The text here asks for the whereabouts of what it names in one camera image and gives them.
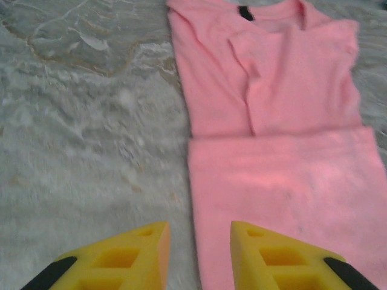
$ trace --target clothing tag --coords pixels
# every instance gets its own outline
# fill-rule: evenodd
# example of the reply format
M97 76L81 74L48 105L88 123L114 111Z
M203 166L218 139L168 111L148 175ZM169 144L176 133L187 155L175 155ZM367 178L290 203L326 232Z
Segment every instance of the clothing tag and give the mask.
M254 20L254 17L250 13L248 6L239 6L238 10L239 10L240 15L243 18L247 19L248 21L253 21Z

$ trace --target pink fabric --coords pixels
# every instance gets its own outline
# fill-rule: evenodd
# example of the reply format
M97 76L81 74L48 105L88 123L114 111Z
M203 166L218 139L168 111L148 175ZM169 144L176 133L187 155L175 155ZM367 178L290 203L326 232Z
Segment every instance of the pink fabric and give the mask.
M387 182L351 77L357 22L302 0L168 0L193 140L203 290L233 289L230 222L335 251L387 289Z

